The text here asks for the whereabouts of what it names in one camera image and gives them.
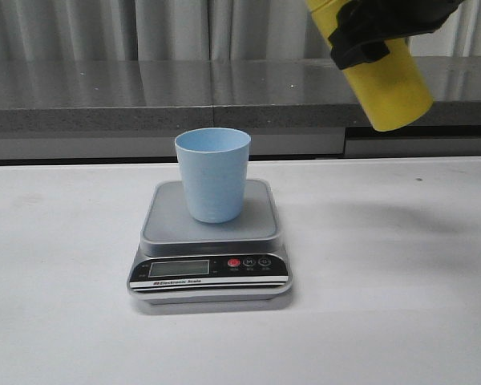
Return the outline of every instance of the scale button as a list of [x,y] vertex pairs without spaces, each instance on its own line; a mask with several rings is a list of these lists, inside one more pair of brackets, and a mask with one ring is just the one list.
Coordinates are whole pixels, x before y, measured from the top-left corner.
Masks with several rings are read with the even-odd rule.
[[230,267],[237,267],[238,265],[240,265],[240,263],[241,263],[241,260],[238,258],[228,259],[228,266]]
[[255,266],[255,264],[257,263],[257,261],[255,261],[253,258],[251,257],[247,257],[247,258],[244,258],[244,260],[242,261],[243,265],[244,266],[247,266],[247,267],[253,267]]
[[271,264],[271,260],[267,257],[262,257],[258,260],[258,264],[260,266],[269,266]]

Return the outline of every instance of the white tabletop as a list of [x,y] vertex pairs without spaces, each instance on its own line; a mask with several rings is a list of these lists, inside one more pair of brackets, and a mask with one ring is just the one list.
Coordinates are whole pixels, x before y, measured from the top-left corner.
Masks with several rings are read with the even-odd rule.
[[481,385],[481,158],[260,162],[294,272],[271,302],[144,306],[175,164],[0,167],[0,384]]

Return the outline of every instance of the black control panel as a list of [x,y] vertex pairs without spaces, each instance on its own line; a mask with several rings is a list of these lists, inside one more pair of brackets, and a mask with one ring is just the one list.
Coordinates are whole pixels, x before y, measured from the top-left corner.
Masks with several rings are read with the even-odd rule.
[[130,282],[287,275],[285,263],[272,254],[154,257],[133,269]]

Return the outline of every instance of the red button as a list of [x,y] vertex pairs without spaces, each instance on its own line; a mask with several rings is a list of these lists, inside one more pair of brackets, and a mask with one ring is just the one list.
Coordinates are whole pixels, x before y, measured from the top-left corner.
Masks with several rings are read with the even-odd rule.
[[237,258],[228,259],[228,266],[230,267],[237,267],[238,265],[240,265],[240,263],[241,263],[240,259],[237,259]]

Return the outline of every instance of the white curtain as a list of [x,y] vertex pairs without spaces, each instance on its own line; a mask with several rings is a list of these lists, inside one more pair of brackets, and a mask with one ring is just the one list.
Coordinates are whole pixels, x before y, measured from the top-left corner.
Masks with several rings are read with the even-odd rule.
[[[481,55],[481,0],[410,39],[414,55]],[[0,60],[325,58],[304,0],[0,0]]]

